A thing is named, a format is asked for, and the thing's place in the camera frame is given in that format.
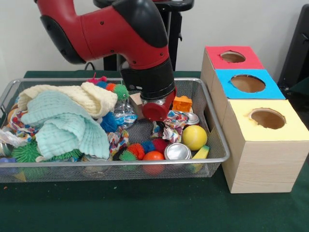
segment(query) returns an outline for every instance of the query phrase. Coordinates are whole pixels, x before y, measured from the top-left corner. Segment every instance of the silver tin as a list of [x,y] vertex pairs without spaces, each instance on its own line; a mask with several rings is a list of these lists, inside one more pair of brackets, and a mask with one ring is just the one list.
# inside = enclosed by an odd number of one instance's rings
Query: silver tin
[[166,160],[189,160],[192,158],[190,149],[184,144],[170,144],[165,148],[164,157]]
[[12,145],[0,142],[0,157],[10,156],[13,149]]
[[189,112],[189,113],[185,113],[185,115],[187,115],[188,118],[189,118],[187,125],[191,126],[191,125],[198,125],[199,124],[199,118],[196,114]]
[[[111,156],[108,159],[104,159],[104,158],[97,158],[97,157],[93,157],[90,155],[84,155],[82,157],[82,161],[83,162],[101,162],[101,163],[105,163],[108,161],[111,161]],[[91,178],[100,178],[102,176],[106,176],[107,171],[111,168],[111,166],[109,165],[104,165],[104,166],[87,166],[84,168],[83,170],[83,174],[87,177],[91,177]]]

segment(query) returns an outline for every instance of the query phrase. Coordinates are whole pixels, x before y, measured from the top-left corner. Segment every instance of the wire mesh basket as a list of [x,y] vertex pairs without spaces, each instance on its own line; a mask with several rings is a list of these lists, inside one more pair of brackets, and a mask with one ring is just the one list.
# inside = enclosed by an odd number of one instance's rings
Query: wire mesh basket
[[[81,85],[86,79],[20,79],[12,81],[0,98],[0,125],[5,124],[8,113],[18,94],[35,85],[72,86]],[[121,79],[108,79],[119,84]],[[204,83],[197,78],[176,78],[177,96],[187,96],[193,101],[193,111],[200,119],[200,126],[208,134],[207,159],[159,160],[159,161],[108,161],[101,162],[40,162],[40,163],[0,163],[0,182],[48,182],[87,180],[130,180],[150,178],[211,177],[221,162],[230,156],[229,148],[214,111],[210,95]],[[209,129],[204,109],[208,107],[208,120],[214,122]],[[139,120],[127,129],[129,142],[141,143],[149,140],[153,124]]]

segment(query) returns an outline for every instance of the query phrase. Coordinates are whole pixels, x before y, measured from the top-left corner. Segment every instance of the shape sorter box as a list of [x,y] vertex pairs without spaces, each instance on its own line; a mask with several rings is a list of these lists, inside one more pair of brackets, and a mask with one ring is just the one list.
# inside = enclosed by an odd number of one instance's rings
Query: shape sorter box
[[206,46],[201,80],[211,92],[217,69],[264,69],[254,51],[248,46]]
[[227,99],[285,99],[266,70],[216,70],[211,99],[220,125],[223,124]]
[[288,100],[228,100],[223,130],[231,193],[292,190],[309,152],[309,131]]

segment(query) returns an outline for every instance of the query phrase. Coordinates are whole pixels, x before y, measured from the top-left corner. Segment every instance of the blue lid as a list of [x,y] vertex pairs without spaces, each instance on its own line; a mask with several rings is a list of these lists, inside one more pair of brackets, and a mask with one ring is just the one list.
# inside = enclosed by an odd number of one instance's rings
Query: blue lid
[[[277,84],[266,70],[229,69],[216,70],[216,73],[224,93],[229,99],[285,99]],[[249,76],[248,79],[258,79],[264,82],[265,88],[264,85],[263,88],[261,88],[261,82],[259,82],[259,87],[256,92],[241,91],[232,83],[233,78],[241,76],[245,76],[243,79],[246,79],[246,76]]]

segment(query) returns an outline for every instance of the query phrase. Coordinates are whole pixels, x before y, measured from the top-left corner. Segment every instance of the orange block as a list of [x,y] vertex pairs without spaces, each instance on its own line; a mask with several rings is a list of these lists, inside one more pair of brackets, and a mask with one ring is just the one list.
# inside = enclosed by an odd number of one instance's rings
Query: orange block
[[173,110],[190,112],[192,106],[192,100],[187,96],[175,97],[173,102]]

